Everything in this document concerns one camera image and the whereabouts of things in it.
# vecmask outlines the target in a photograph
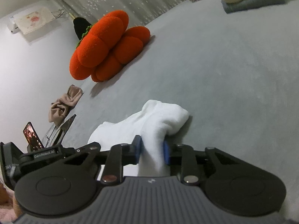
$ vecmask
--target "metal screw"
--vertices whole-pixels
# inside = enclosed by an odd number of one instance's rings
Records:
[[[115,175],[105,175],[104,177],[102,177],[102,180],[105,183],[112,183],[112,182],[115,182],[117,180],[117,176],[115,176]]]
[[[196,183],[198,181],[198,177],[196,177],[194,175],[188,175],[188,176],[184,177],[184,181],[186,183],[193,184],[193,183]]]

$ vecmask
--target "brown cloth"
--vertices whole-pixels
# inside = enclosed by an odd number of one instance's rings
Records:
[[[64,93],[51,104],[49,122],[54,122],[56,126],[60,126],[68,115],[70,107],[75,107],[82,95],[83,92],[81,88],[71,85],[68,89],[68,93]]]

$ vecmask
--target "phone screen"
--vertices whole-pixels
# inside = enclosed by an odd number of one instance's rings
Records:
[[[36,151],[44,148],[31,122],[28,122],[25,129],[23,130],[23,133],[25,135],[26,140],[28,141],[28,144],[30,145],[31,150]]]

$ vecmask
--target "bed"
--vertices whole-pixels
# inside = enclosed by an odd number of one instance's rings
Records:
[[[299,0],[227,15],[220,0],[181,3],[149,23],[143,52],[84,94],[63,140],[80,147],[104,121],[119,122],[149,99],[191,114],[168,140],[214,146],[279,176],[281,210],[299,220]]]

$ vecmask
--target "folded gray garment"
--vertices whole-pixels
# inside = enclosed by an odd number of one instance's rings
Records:
[[[249,9],[255,9],[270,5],[285,4],[285,0],[243,0],[238,3],[226,3],[221,0],[222,6],[226,13],[233,13],[238,11],[244,11]]]

